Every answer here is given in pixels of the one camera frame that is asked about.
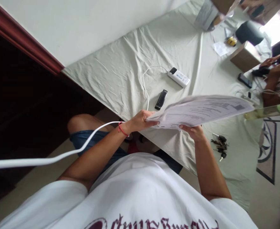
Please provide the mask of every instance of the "red string bracelet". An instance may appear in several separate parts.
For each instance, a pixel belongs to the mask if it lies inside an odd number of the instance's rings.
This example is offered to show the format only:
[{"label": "red string bracelet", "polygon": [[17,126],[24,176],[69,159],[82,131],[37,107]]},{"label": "red string bracelet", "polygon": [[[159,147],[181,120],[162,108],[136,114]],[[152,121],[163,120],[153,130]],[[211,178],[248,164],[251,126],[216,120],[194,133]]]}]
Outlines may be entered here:
[{"label": "red string bracelet", "polygon": [[124,130],[122,130],[122,128],[121,128],[121,126],[120,126],[121,123],[122,123],[122,122],[119,122],[119,129],[118,129],[118,132],[120,132],[120,130],[121,130],[123,134],[125,134],[126,136],[129,137],[129,135],[126,134],[126,133],[124,132]]}]

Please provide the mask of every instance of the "patterned rug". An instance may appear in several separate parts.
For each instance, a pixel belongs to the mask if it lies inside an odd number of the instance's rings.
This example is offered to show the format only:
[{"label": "patterned rug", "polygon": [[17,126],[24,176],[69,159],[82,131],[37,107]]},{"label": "patterned rug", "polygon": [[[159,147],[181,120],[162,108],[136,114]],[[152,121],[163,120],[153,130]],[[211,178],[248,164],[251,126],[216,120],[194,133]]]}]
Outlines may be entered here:
[{"label": "patterned rug", "polygon": [[275,185],[277,123],[264,121],[260,136],[257,172]]}]

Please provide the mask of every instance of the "white wall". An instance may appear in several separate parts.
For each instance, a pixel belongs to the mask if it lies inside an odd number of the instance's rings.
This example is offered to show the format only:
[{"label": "white wall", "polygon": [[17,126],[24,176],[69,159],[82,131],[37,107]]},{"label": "white wall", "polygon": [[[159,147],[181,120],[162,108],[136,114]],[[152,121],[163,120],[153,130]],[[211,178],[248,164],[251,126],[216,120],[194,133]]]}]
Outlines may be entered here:
[{"label": "white wall", "polygon": [[187,0],[0,0],[64,66],[83,58]]}]

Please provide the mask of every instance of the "red object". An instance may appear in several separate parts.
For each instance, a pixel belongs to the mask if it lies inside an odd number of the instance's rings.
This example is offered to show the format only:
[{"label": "red object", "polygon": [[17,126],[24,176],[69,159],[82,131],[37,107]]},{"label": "red object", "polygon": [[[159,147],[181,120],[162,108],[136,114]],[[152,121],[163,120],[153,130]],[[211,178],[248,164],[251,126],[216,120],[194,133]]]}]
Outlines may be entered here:
[{"label": "red object", "polygon": [[124,130],[122,130],[122,128],[121,128],[121,126],[120,126],[120,124],[121,124],[121,123],[122,123],[122,121],[121,121],[121,122],[119,122],[119,129],[118,129],[118,132],[120,132],[120,130],[121,130],[123,134],[125,134],[126,136],[128,136],[128,137],[129,137],[129,135],[128,135],[128,134],[126,134],[126,133],[124,132]]},{"label": "red object", "polygon": [[0,35],[57,75],[64,66],[0,6]]},{"label": "red object", "polygon": [[128,145],[127,154],[133,154],[138,153],[140,150],[138,150],[137,144],[135,140],[132,140]]}]

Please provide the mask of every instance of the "bottle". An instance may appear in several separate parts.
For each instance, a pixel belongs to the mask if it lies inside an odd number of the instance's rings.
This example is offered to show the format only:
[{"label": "bottle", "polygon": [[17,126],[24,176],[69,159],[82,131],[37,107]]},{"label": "bottle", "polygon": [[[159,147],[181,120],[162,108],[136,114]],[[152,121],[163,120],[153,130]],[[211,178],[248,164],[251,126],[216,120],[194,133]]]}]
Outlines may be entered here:
[{"label": "bottle", "polygon": [[266,108],[253,110],[251,112],[247,112],[244,114],[244,118],[247,120],[251,120],[251,119],[266,118],[266,117],[272,117],[278,115],[280,115],[280,104],[272,107],[266,107]]}]

